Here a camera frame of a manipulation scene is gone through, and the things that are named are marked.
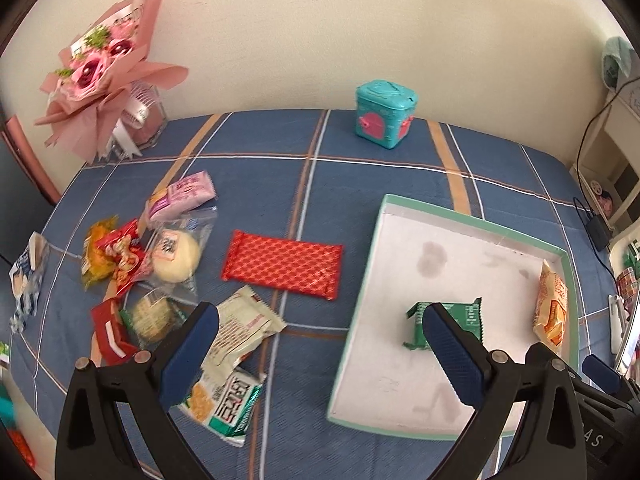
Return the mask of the blue white crumpled wrapper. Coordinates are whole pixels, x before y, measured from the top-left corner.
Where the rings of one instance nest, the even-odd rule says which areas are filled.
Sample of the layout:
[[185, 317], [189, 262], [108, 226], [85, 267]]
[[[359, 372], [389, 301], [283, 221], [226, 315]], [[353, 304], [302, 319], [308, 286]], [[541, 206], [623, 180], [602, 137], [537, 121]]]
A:
[[44, 270], [49, 258], [49, 243], [38, 232], [32, 232], [24, 252], [13, 263], [9, 272], [15, 310], [10, 318], [10, 329], [21, 333], [26, 322], [37, 313], [37, 304]]

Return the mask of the blue plaid tablecloth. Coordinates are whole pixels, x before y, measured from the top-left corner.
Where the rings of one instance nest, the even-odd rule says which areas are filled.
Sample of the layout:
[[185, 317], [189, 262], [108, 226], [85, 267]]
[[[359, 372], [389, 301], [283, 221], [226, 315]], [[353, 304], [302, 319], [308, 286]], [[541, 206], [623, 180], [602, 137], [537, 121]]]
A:
[[198, 292], [236, 289], [220, 277], [234, 230], [344, 248], [340, 290], [326, 301], [265, 288], [285, 331], [247, 362], [268, 382], [239, 448], [180, 411], [175, 422], [218, 479], [423, 479], [448, 444], [375, 436], [326, 419], [378, 208], [387, 194], [423, 200], [563, 248], [578, 274], [579, 351], [610, 357], [605, 304], [613, 283], [594, 258], [574, 209], [578, 187], [562, 162], [469, 129], [415, 120], [386, 150], [354, 133], [349, 110], [266, 110], [171, 122], [142, 159], [82, 168], [44, 227], [52, 249], [37, 314], [13, 339], [12, 374], [47, 430], [58, 428], [74, 363], [90, 350], [91, 308], [102, 286], [80, 280], [82, 243], [107, 217], [134, 218], [160, 179], [207, 171], [219, 216]]

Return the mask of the red festive snack packet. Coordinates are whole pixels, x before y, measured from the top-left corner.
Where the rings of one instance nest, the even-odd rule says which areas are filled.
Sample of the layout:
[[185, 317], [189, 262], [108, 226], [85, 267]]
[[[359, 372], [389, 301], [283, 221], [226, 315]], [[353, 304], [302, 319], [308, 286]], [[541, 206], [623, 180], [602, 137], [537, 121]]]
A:
[[140, 243], [139, 220], [132, 219], [119, 229], [111, 230], [96, 242], [107, 259], [116, 264], [114, 279], [118, 287], [125, 287], [142, 263], [145, 252]]

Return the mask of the clear glass vase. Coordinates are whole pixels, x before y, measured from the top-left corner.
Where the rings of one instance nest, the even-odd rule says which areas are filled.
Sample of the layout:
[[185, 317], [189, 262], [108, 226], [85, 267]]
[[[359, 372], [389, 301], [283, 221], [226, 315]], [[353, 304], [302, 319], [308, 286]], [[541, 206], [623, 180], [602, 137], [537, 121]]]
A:
[[133, 159], [157, 144], [168, 123], [160, 94], [152, 84], [135, 81], [106, 146], [107, 159]]

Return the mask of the white cream snack packet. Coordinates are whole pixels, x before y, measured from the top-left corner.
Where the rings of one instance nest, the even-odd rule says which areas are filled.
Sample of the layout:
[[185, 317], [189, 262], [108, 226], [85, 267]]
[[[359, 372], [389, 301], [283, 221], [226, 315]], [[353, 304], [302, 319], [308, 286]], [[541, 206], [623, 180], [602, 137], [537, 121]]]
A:
[[250, 286], [243, 286], [217, 306], [219, 328], [202, 363], [201, 381], [222, 385], [262, 342], [285, 329], [284, 319]]

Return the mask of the clear green-edged biscuit packet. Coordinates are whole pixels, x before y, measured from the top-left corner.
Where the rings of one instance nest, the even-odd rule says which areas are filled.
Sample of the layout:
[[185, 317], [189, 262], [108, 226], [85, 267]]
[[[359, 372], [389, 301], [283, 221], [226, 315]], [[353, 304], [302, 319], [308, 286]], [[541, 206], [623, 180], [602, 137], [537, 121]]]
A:
[[123, 307], [120, 317], [140, 349], [156, 347], [186, 322], [178, 301], [161, 288], [154, 288], [134, 304]]

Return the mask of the red patterned snack bar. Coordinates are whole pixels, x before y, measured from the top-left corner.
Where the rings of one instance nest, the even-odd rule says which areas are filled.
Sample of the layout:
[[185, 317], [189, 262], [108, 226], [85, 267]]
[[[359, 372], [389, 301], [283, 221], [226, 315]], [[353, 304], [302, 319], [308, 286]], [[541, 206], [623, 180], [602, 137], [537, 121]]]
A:
[[344, 247], [234, 230], [221, 278], [333, 301]]

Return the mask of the orange cake snack packet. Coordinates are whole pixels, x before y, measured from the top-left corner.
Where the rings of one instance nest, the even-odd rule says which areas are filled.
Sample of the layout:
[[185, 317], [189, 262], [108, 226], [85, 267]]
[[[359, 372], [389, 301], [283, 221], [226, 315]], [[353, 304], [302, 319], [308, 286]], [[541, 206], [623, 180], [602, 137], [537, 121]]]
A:
[[561, 352], [568, 320], [568, 289], [549, 263], [542, 262], [533, 318], [533, 332], [556, 354]]

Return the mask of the green white cracker packet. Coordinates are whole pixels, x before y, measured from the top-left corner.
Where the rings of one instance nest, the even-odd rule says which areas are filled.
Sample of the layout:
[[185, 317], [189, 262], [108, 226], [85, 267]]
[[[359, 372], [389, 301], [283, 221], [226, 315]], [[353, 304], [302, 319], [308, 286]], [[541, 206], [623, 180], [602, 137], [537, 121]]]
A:
[[237, 367], [225, 380], [203, 372], [178, 405], [186, 416], [224, 442], [242, 448], [266, 375]]

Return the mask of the red white-striped packet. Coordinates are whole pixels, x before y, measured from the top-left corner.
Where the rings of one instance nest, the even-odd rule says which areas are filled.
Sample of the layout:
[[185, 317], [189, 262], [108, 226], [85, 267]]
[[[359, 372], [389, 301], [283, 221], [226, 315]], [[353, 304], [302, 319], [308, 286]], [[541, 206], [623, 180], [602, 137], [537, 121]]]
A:
[[126, 326], [120, 317], [120, 301], [117, 298], [104, 300], [93, 307], [91, 318], [102, 364], [124, 364], [139, 351], [129, 340]]

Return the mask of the dark green snack packet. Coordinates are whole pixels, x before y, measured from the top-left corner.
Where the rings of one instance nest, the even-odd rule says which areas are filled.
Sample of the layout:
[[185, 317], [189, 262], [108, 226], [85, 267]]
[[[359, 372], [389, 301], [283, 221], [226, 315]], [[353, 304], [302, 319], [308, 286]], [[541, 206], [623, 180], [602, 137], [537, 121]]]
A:
[[[413, 329], [411, 339], [402, 345], [410, 351], [431, 349], [422, 328], [424, 311], [430, 305], [428, 301], [417, 302], [406, 312], [406, 318], [413, 320]], [[462, 330], [470, 332], [480, 342], [484, 341], [482, 298], [477, 297], [473, 302], [442, 302], [442, 306]]]

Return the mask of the pink snack packet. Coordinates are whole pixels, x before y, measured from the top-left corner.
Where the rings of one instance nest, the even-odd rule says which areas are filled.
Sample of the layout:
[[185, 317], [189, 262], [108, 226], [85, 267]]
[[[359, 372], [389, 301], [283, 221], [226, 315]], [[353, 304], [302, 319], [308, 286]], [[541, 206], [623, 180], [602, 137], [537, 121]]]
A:
[[183, 177], [154, 192], [146, 201], [144, 218], [150, 226], [174, 220], [180, 214], [214, 200], [216, 190], [206, 171]]

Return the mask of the white side shelf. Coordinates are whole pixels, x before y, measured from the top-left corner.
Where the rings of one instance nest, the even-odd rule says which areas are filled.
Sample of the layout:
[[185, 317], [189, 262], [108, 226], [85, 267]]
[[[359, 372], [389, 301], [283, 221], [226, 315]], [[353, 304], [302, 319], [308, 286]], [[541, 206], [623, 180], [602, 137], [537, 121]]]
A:
[[608, 92], [570, 168], [593, 212], [617, 235], [636, 222], [639, 201], [639, 81]]

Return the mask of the orange yellow snack packet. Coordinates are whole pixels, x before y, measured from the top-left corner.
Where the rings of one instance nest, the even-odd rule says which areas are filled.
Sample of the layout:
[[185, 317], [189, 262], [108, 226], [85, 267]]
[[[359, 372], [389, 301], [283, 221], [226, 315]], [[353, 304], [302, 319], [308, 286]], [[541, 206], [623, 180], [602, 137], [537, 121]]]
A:
[[84, 239], [84, 252], [80, 265], [84, 289], [109, 278], [115, 270], [114, 261], [105, 255], [103, 249], [98, 247], [98, 241], [116, 228], [117, 221], [117, 216], [111, 216], [93, 223], [88, 229]]

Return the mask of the pink flower bouquet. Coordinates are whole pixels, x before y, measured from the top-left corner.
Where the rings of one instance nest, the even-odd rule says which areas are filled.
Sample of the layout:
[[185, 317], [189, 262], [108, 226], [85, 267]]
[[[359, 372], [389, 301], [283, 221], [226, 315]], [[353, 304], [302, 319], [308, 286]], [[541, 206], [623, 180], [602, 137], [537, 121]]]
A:
[[57, 145], [91, 164], [106, 158], [106, 146], [135, 81], [158, 93], [181, 84], [189, 70], [149, 60], [163, 0], [122, 0], [60, 52], [63, 66], [47, 74], [48, 95], [38, 126], [52, 129], [47, 145]]

